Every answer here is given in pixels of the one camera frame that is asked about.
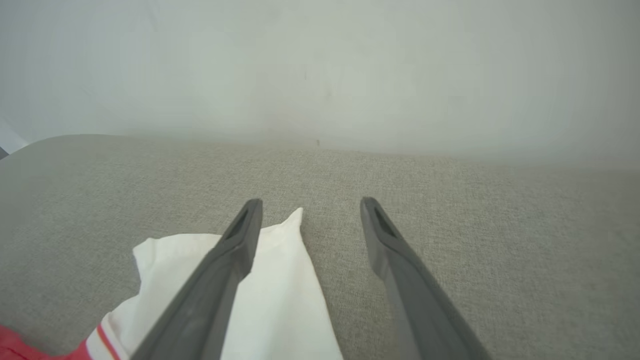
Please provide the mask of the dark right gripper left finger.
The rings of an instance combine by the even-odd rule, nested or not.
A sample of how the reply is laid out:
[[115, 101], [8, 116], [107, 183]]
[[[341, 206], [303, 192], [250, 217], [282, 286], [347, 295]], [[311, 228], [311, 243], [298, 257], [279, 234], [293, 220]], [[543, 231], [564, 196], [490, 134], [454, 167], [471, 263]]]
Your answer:
[[252, 270], [263, 201], [249, 199], [132, 355], [134, 360], [219, 360], [239, 284]]

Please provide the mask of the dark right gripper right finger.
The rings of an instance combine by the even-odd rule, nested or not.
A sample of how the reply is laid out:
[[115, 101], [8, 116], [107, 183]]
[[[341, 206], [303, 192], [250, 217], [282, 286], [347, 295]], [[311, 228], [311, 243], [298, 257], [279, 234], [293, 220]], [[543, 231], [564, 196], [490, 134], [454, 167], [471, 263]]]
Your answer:
[[393, 224], [364, 197], [359, 211], [371, 269], [390, 301], [407, 360], [488, 360], [486, 348]]

